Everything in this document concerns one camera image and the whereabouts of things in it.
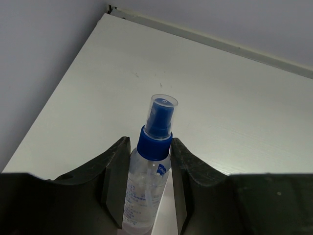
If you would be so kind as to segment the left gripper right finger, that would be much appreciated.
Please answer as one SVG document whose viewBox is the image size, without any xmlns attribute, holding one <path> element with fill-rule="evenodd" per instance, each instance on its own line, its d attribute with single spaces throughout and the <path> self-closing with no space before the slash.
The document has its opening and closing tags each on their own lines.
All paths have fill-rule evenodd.
<svg viewBox="0 0 313 235">
<path fill-rule="evenodd" d="M 177 138 L 171 165 L 180 235 L 310 235 L 311 174 L 225 175 Z"/>
</svg>

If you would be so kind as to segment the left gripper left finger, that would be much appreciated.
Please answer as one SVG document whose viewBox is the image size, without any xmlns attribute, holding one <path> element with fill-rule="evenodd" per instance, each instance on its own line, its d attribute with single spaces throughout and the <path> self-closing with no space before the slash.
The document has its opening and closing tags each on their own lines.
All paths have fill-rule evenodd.
<svg viewBox="0 0 313 235">
<path fill-rule="evenodd" d="M 122 228 L 130 139 L 54 180 L 0 176 L 3 235 L 115 235 Z"/>
</svg>

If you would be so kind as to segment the blue cap spray bottle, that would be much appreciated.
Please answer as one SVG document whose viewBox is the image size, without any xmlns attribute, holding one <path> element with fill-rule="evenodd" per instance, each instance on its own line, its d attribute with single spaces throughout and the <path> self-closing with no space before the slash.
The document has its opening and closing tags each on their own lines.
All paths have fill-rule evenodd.
<svg viewBox="0 0 313 235">
<path fill-rule="evenodd" d="M 131 152 L 122 228 L 144 235 L 153 226 L 171 168 L 172 119 L 178 101 L 155 94 L 136 148 Z"/>
</svg>

